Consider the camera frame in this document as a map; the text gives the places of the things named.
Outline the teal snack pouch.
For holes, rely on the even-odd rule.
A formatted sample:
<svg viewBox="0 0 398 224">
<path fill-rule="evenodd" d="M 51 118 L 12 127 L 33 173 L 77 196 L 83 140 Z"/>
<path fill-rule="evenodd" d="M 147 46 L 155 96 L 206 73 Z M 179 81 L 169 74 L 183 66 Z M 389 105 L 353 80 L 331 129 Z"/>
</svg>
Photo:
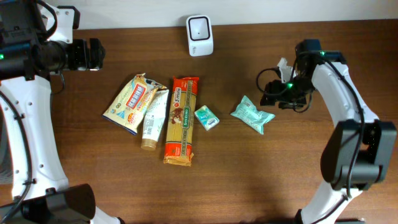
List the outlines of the teal snack pouch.
<svg viewBox="0 0 398 224">
<path fill-rule="evenodd" d="M 275 115 L 257 110 L 252 101 L 244 95 L 231 116 L 240 119 L 259 134 L 264 134 L 264 125 L 275 118 Z"/>
</svg>

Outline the small teal tissue pack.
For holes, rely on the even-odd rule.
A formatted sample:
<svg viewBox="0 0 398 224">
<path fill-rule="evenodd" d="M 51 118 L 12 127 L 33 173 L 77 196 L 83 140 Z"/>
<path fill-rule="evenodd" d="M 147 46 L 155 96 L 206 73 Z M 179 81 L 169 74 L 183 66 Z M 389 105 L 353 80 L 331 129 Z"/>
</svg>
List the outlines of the small teal tissue pack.
<svg viewBox="0 0 398 224">
<path fill-rule="evenodd" d="M 206 131 L 214 128 L 220 122 L 218 117 L 206 105 L 197 109 L 194 115 Z"/>
</svg>

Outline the white tube with gold cap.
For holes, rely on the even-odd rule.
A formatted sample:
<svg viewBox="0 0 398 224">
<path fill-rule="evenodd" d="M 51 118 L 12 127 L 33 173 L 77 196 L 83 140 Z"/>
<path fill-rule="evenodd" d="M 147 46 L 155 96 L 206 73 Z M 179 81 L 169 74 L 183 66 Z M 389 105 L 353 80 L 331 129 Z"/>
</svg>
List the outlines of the white tube with gold cap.
<svg viewBox="0 0 398 224">
<path fill-rule="evenodd" d="M 154 151 L 164 125 L 169 90 L 157 91 L 149 105 L 143 122 L 141 148 Z"/>
</svg>

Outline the orange spaghetti pasta packet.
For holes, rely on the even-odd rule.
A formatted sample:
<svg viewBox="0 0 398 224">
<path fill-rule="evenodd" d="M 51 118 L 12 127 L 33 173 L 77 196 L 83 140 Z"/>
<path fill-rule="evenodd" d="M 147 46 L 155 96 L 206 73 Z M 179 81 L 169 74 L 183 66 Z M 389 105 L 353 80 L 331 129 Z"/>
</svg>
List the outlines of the orange spaghetti pasta packet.
<svg viewBox="0 0 398 224">
<path fill-rule="evenodd" d="M 192 164 L 198 81 L 198 77 L 174 78 L 165 141 L 165 164 Z"/>
</svg>

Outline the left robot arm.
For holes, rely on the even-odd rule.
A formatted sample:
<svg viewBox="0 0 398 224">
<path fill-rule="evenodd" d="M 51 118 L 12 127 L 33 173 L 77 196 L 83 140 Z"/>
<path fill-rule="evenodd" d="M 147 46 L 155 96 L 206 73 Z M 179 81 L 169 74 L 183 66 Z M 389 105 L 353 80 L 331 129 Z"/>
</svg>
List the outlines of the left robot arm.
<svg viewBox="0 0 398 224">
<path fill-rule="evenodd" d="M 51 120 L 52 73 L 100 70 L 98 39 L 74 39 L 80 12 L 43 1 L 1 2 L 1 163 L 12 173 L 2 223 L 121 223 L 96 206 L 88 184 L 72 187 Z"/>
</svg>

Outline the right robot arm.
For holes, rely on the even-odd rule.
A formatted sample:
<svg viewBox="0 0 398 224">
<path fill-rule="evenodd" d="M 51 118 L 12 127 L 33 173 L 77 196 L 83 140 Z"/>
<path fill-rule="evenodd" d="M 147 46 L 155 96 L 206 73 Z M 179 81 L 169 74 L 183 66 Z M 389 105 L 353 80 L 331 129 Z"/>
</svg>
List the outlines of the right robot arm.
<svg viewBox="0 0 398 224">
<path fill-rule="evenodd" d="M 323 50 L 318 39 L 305 39 L 296 45 L 295 55 L 292 66 L 282 58 L 273 69 L 278 79 L 260 89 L 260 104 L 303 113 L 318 91 L 334 131 L 320 159 L 323 181 L 292 221 L 341 223 L 339 216 L 349 203 L 386 178 L 397 128 L 369 109 L 340 51 Z"/>
</svg>

